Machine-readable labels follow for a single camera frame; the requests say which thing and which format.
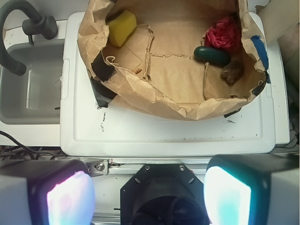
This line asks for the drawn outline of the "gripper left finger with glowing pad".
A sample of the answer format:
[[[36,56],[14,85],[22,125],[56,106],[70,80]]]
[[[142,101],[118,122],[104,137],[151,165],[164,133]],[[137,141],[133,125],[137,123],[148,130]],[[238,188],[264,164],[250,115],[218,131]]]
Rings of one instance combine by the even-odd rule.
[[[90,225],[95,189],[80,160],[0,163],[2,225]]]

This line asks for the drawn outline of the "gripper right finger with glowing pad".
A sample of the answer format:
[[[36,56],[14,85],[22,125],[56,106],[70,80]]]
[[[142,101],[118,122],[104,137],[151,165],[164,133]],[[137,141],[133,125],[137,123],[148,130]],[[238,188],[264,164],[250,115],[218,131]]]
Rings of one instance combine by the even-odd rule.
[[[215,155],[204,176],[214,225],[298,225],[299,154]]]

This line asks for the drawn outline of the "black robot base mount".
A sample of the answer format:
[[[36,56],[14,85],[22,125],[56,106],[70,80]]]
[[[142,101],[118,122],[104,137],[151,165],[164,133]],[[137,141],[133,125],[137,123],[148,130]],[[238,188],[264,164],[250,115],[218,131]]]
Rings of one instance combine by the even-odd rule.
[[[120,189],[122,225],[208,225],[203,183],[185,165],[145,164]]]

